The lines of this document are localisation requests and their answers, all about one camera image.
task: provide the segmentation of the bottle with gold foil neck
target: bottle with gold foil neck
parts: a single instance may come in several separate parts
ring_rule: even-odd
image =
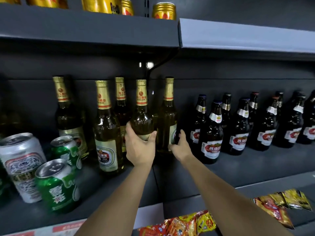
[[[63,77],[55,76],[53,77],[53,81],[55,83],[58,99],[58,108],[55,118],[59,136],[72,136],[77,143],[79,155],[81,158],[86,158],[89,151],[84,137],[81,114],[74,104],[69,101]]]
[[[158,113],[156,149],[162,154],[171,154],[169,144],[175,144],[177,112],[174,105],[174,78],[167,77],[162,106]]]
[[[126,156],[126,124],[130,121],[131,111],[127,105],[124,77],[115,77],[116,82],[116,105],[114,113],[116,114],[120,123],[120,135],[122,138],[122,151],[124,157]]]
[[[94,138],[100,169],[106,174],[119,173],[124,168],[120,124],[112,110],[106,80],[96,80],[97,116]]]
[[[132,114],[130,124],[142,140],[147,141],[154,131],[153,116],[148,111],[147,81],[137,79],[136,109]]]

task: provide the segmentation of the beer bottle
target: beer bottle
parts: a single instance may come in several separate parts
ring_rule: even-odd
[[[116,82],[116,105],[114,108],[114,113],[116,114],[119,124],[120,124],[120,135],[122,139],[122,150],[124,156],[126,156],[126,124],[131,118],[131,111],[126,104],[126,92],[124,77],[115,77]]]
[[[89,154],[83,132],[83,122],[80,112],[69,101],[63,77],[55,76],[53,81],[56,87],[58,108],[55,114],[59,136],[70,135],[74,138],[81,158]]]
[[[297,139],[298,143],[311,144],[315,140],[315,90],[305,101],[303,111],[303,127]]]
[[[137,79],[136,109],[132,114],[130,124],[142,140],[147,141],[154,131],[153,116],[148,111],[147,81]]]
[[[283,101],[283,92],[277,91],[276,97],[278,98],[278,104],[277,104],[277,121],[281,118],[281,109],[282,109],[282,101]]]
[[[230,125],[228,126],[229,145],[226,152],[231,155],[242,154],[247,137],[250,131],[248,124],[248,102],[249,98],[242,98],[238,103],[238,110],[233,115]]]
[[[296,142],[302,129],[301,115],[304,109],[305,96],[301,93],[294,94],[283,112],[281,122],[275,137],[275,144],[283,148],[291,148]]]
[[[97,116],[94,138],[100,169],[106,174],[117,174],[124,168],[120,124],[112,110],[106,80],[96,80]]]
[[[257,97],[259,93],[258,92],[252,92],[250,94],[250,103],[248,104],[248,124],[250,125],[250,132],[253,129],[254,122],[257,117],[257,108],[258,108],[258,103],[257,103]]]
[[[198,101],[196,104],[196,110],[193,115],[192,126],[190,131],[190,145],[191,150],[197,152],[198,142],[199,142],[199,135],[200,135],[200,128],[206,122],[206,98],[207,96],[204,94],[200,94],[198,97]]]
[[[262,113],[251,133],[251,147],[258,151],[268,150],[277,128],[277,106],[279,97],[272,97],[266,111]]]
[[[212,102],[209,118],[200,130],[199,152],[201,150],[201,156],[199,158],[204,164],[215,163],[221,150],[223,140],[221,105],[221,101]]]
[[[174,105],[174,78],[167,77],[165,80],[164,100],[158,113],[156,148],[159,153],[171,154],[168,145],[175,144],[177,112]]]
[[[227,126],[230,123],[230,118],[231,118],[231,94],[230,93],[224,93],[223,98],[222,98],[222,106],[221,106],[221,111],[222,111],[222,129],[224,134],[226,134],[226,129]]]

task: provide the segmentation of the person's right hand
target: person's right hand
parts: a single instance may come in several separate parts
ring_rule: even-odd
[[[168,148],[180,162],[185,162],[189,158],[194,157],[186,140],[186,134],[182,129],[180,130],[178,145],[169,145]]]
[[[127,159],[134,166],[139,164],[149,164],[151,166],[155,157],[155,138],[157,132],[152,132],[149,140],[144,141],[133,131],[130,122],[126,125],[126,132]]]

